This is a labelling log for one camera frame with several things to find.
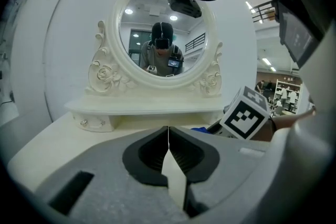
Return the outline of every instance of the black rectangular slot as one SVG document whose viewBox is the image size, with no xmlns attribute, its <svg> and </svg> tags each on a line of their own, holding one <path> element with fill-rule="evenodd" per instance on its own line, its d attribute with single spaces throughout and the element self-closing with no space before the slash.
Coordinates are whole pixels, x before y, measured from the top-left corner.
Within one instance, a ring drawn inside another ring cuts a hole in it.
<svg viewBox="0 0 336 224">
<path fill-rule="evenodd" d="M 91 173 L 80 171 L 49 202 L 49 206 L 61 214 L 67 215 L 93 177 L 94 175 Z"/>
</svg>

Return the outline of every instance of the black railing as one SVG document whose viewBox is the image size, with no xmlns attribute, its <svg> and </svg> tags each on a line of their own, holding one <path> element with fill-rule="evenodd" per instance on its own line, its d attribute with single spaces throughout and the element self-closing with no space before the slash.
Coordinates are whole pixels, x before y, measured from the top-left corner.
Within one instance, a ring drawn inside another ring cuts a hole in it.
<svg viewBox="0 0 336 224">
<path fill-rule="evenodd" d="M 205 42 L 205 33 L 201 34 L 199 37 L 196 37 L 194 40 L 190 41 L 185 45 L 185 52 L 196 48 L 199 45 L 202 45 Z"/>
<path fill-rule="evenodd" d="M 272 7 L 271 1 L 255 6 L 250 11 L 252 15 L 255 15 L 252 17 L 254 23 L 260 20 L 264 22 L 264 20 L 272 20 L 275 18 L 275 9 Z"/>
</svg>

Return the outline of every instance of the oval mirror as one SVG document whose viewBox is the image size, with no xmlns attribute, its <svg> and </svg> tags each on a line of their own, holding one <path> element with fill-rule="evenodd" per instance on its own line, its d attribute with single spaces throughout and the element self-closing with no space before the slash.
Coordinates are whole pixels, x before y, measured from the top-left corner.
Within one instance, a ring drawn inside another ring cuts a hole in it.
<svg viewBox="0 0 336 224">
<path fill-rule="evenodd" d="M 168 0 L 130 0 L 121 16 L 123 46 L 134 63 L 150 74 L 177 76 L 203 54 L 207 38 L 203 16 L 175 12 Z"/>
</svg>

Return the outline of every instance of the monitor screen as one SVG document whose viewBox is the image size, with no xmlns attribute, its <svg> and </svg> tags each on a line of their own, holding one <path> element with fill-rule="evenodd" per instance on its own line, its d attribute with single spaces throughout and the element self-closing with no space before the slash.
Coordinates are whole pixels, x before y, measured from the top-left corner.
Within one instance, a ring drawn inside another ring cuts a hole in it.
<svg viewBox="0 0 336 224">
<path fill-rule="evenodd" d="M 178 68 L 180 66 L 180 61 L 170 59 L 168 60 L 168 66 Z"/>
</svg>

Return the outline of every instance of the camera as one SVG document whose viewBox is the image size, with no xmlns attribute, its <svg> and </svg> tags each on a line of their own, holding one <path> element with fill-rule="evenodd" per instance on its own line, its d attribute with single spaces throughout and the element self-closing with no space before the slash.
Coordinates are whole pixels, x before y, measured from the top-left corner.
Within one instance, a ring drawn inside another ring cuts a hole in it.
<svg viewBox="0 0 336 224">
<path fill-rule="evenodd" d="M 156 49 L 169 49 L 169 39 L 168 38 L 157 38 L 155 40 L 155 47 Z"/>
<path fill-rule="evenodd" d="M 169 57 L 168 66 L 173 68 L 179 68 L 181 61 L 177 57 Z"/>
<path fill-rule="evenodd" d="M 168 0 L 170 8 L 187 16 L 200 18 L 202 11 L 195 0 Z"/>
</svg>

